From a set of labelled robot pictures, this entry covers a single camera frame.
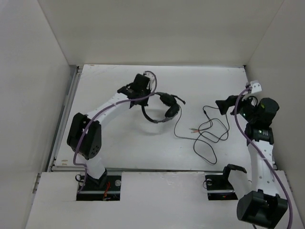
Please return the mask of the black headphones with cable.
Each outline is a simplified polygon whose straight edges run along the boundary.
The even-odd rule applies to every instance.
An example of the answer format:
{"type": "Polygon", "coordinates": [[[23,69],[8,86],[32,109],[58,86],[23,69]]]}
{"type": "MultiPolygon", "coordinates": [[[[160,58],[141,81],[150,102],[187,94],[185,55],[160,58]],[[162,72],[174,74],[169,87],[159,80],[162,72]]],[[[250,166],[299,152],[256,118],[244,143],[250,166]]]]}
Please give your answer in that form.
{"type": "Polygon", "coordinates": [[[173,128],[173,134],[176,138],[178,139],[183,139],[183,140],[191,140],[193,141],[193,151],[195,154],[197,154],[201,159],[203,159],[205,162],[207,162],[210,165],[216,165],[218,162],[218,158],[216,155],[216,152],[211,145],[211,143],[218,143],[220,141],[226,141],[229,137],[229,131],[230,131],[230,124],[228,120],[228,116],[225,115],[225,121],[226,124],[224,124],[220,119],[218,118],[210,118],[210,116],[206,112],[206,108],[211,108],[214,110],[217,110],[217,107],[212,107],[209,105],[203,106],[203,113],[207,118],[206,122],[203,122],[202,124],[199,125],[198,128],[192,128],[191,131],[192,133],[197,133],[198,136],[196,138],[191,138],[191,137],[186,137],[186,136],[180,136],[176,132],[177,125],[182,117],[182,107],[178,104],[178,101],[182,102],[183,104],[186,104],[186,102],[181,99],[180,97],[173,95],[173,94],[168,94],[168,93],[163,93],[163,92],[156,92],[155,93],[157,96],[159,96],[160,101],[167,106],[169,109],[165,112],[164,114],[164,119],[162,120],[157,120],[151,118],[147,112],[146,112],[146,105],[141,106],[142,114],[145,117],[145,119],[153,124],[159,124],[159,123],[166,123],[173,118],[175,118],[177,115],[180,115],[178,117],[178,120],[176,121],[174,128],[173,128]],[[217,136],[209,131],[214,125],[214,121],[219,122],[223,128],[224,128],[224,133],[221,136],[217,136]],[[211,161],[204,157],[202,154],[198,153],[196,151],[196,143],[197,142],[202,142],[206,144],[212,151],[212,154],[214,156],[214,161],[211,161]]]}

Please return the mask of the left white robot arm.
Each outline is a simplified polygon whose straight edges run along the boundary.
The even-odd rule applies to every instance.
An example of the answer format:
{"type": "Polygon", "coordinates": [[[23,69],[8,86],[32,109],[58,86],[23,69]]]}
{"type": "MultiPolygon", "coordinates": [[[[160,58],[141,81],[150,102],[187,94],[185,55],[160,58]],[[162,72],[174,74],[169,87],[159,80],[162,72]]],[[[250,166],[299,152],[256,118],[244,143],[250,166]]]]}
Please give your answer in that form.
{"type": "Polygon", "coordinates": [[[87,114],[77,113],[72,119],[67,145],[74,152],[73,164],[85,169],[83,184],[90,180],[96,189],[107,182],[107,170],[102,164],[102,130],[117,116],[135,105],[147,104],[157,88],[156,75],[151,71],[137,74],[134,81],[121,87],[103,105],[87,114]]]}

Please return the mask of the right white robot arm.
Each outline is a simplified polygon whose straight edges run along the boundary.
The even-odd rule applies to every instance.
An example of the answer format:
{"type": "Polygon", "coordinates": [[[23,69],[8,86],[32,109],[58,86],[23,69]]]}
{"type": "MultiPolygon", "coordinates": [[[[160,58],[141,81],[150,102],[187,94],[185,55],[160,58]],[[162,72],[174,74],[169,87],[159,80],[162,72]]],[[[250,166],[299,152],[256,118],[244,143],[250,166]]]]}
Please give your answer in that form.
{"type": "Polygon", "coordinates": [[[247,179],[244,167],[228,164],[221,175],[224,187],[234,188],[238,198],[237,218],[253,227],[274,229],[286,212],[289,213],[288,225],[292,227],[293,212],[289,195],[280,196],[277,184],[284,187],[273,168],[274,135],[270,127],[279,110],[278,103],[271,98],[262,98],[256,105],[252,104],[254,96],[239,99],[231,95],[226,100],[217,100],[222,115],[229,107],[234,107],[232,115],[240,114],[246,121],[246,128],[241,133],[246,138],[251,158],[252,179],[247,179]]]}

